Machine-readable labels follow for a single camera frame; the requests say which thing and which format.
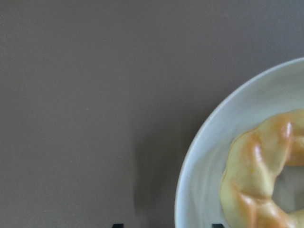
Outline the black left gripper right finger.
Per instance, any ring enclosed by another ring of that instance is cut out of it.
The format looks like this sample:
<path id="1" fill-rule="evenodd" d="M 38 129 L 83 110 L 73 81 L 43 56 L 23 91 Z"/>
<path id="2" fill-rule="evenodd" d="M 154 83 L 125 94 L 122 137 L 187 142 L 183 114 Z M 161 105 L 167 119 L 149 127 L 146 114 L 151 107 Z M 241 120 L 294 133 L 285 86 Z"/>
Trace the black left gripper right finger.
<path id="1" fill-rule="evenodd" d="M 218 224 L 212 224 L 212 228 L 224 228 L 224 226 L 218 223 Z"/>

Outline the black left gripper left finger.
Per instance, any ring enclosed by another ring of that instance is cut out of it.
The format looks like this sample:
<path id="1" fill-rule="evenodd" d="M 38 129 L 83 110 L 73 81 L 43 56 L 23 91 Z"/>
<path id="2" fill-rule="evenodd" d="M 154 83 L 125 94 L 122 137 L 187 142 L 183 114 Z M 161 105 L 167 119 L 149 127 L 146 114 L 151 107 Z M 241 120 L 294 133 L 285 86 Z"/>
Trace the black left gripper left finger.
<path id="1" fill-rule="evenodd" d="M 124 223 L 116 223 L 112 225 L 112 228 L 124 228 Z"/>

